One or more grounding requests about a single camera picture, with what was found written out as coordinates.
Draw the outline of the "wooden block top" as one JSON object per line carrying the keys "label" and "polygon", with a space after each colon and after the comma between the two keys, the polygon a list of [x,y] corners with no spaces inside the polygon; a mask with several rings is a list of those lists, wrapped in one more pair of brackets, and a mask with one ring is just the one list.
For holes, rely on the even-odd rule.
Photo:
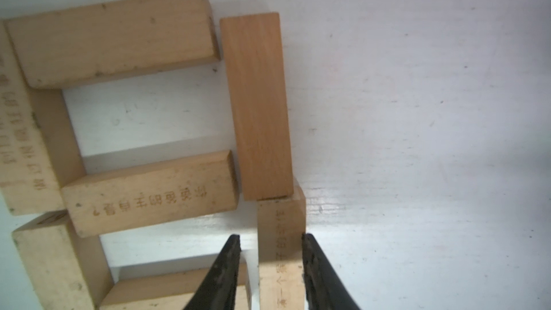
{"label": "wooden block top", "polygon": [[220,29],[244,198],[292,195],[280,15],[225,17]]}

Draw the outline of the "wooden block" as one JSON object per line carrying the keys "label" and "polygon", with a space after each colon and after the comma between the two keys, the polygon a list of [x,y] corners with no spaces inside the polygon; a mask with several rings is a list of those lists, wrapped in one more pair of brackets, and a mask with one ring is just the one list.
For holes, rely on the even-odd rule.
{"label": "wooden block", "polygon": [[86,175],[61,90],[24,78],[1,24],[1,194],[12,215],[65,209],[61,189]]}
{"label": "wooden block", "polygon": [[220,60],[209,0],[118,0],[7,21],[24,77],[63,89]]}
{"label": "wooden block", "polygon": [[257,221],[260,308],[304,309],[306,198],[298,182],[291,196],[257,202]]}
{"label": "wooden block", "polygon": [[220,29],[244,198],[292,195],[280,15],[225,17]]}
{"label": "wooden block", "polygon": [[183,309],[195,295],[215,255],[119,268],[119,280],[100,309]]}
{"label": "wooden block", "polygon": [[82,238],[227,212],[239,201],[230,150],[88,175],[62,195]]}

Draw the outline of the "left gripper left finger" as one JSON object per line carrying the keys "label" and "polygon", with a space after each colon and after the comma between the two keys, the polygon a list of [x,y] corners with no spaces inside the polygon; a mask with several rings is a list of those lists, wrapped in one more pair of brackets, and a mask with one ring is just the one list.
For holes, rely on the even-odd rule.
{"label": "left gripper left finger", "polygon": [[240,254],[240,236],[232,234],[184,310],[234,310]]}

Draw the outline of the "wooden block numbered 67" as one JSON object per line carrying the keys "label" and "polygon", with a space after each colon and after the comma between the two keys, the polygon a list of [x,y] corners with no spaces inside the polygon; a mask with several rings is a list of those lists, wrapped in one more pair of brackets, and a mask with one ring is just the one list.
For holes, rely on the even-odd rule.
{"label": "wooden block numbered 67", "polygon": [[67,211],[47,212],[11,236],[43,309],[98,309],[113,288],[100,238],[81,238]]}

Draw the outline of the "wooden block bottom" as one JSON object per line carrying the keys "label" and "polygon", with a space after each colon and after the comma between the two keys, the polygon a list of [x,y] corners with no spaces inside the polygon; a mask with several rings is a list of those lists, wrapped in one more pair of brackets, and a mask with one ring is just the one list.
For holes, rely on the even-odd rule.
{"label": "wooden block bottom", "polygon": [[298,182],[291,196],[257,202],[257,221],[260,308],[304,309],[306,198]]}

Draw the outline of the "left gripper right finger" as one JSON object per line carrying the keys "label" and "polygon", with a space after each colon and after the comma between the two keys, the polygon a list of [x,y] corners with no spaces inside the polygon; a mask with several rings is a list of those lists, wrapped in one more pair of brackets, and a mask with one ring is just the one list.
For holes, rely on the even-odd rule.
{"label": "left gripper right finger", "polygon": [[302,235],[306,299],[310,310],[360,310],[333,269],[316,238]]}

